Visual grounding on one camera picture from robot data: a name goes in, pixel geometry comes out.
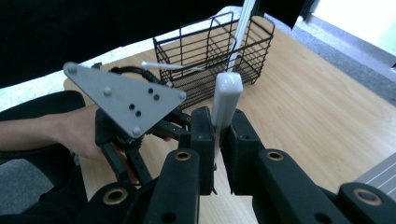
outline white wall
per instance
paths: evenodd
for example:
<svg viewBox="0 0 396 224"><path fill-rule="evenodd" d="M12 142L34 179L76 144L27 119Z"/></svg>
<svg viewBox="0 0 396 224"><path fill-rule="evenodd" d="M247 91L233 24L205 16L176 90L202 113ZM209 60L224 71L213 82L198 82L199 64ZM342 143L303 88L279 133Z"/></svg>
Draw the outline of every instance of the white wall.
<svg viewBox="0 0 396 224"><path fill-rule="evenodd" d="M317 0L312 13L396 56L396 0Z"/></svg>

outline black wire basket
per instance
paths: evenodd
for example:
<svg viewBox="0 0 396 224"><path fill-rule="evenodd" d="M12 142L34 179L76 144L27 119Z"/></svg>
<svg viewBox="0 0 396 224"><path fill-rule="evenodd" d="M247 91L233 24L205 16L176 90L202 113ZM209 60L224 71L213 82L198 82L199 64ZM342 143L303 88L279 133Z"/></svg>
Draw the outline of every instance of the black wire basket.
<svg viewBox="0 0 396 224"><path fill-rule="evenodd" d="M181 109L213 97L218 73L232 69L241 75L243 83L251 84L260 77L275 25L263 17L250 18L236 49L237 23L230 12L183 26L174 37L153 38L158 63L183 65L177 70L160 69L162 81L187 93Z"/></svg>

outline wooden table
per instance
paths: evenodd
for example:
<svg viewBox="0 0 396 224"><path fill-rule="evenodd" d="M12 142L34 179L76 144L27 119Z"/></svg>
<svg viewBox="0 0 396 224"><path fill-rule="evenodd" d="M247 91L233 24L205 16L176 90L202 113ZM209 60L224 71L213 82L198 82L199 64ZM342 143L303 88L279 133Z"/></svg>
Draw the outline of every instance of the wooden table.
<svg viewBox="0 0 396 224"><path fill-rule="evenodd" d="M288 152L325 189L337 192L396 151L396 108L318 55L276 30L254 85L245 85L242 109L267 148ZM153 50L106 64L139 65L156 61ZM67 89L73 85L66 81ZM207 100L195 107L207 105ZM157 176L165 155L177 143L145 137L141 148L151 174ZM109 167L81 159L89 197L115 181ZM215 172L219 195L201 197L200 223L256 223L250 197L230 194L224 166Z"/></svg>

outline gray floor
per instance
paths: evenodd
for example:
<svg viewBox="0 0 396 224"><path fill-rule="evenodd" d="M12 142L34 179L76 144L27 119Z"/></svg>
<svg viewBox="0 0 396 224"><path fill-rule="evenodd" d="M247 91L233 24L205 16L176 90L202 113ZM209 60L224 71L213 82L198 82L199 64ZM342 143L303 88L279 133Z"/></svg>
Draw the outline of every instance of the gray floor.
<svg viewBox="0 0 396 224"><path fill-rule="evenodd" d="M396 105L396 73L390 69L396 63L395 56L316 18L298 22L293 30L275 23L277 28ZM50 188L51 183L26 161L3 164L0 167L0 215L22 211Z"/></svg>

